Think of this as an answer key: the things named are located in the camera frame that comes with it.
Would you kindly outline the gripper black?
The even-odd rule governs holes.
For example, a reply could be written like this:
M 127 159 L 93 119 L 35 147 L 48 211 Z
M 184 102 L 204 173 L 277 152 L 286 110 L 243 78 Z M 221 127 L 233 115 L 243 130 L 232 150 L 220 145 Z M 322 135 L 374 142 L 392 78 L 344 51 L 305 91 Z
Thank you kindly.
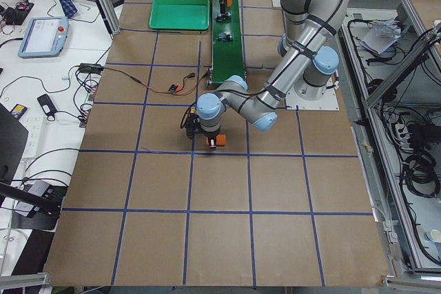
M 204 135 L 208 139 L 208 145 L 210 150 L 216 150 L 217 144 L 216 140 L 218 139 L 219 131 L 215 132 L 200 132 L 200 134 Z
M 216 16 L 216 21 L 230 20 L 230 11 L 227 10 L 228 0 L 219 0 L 219 6 L 220 9 Z

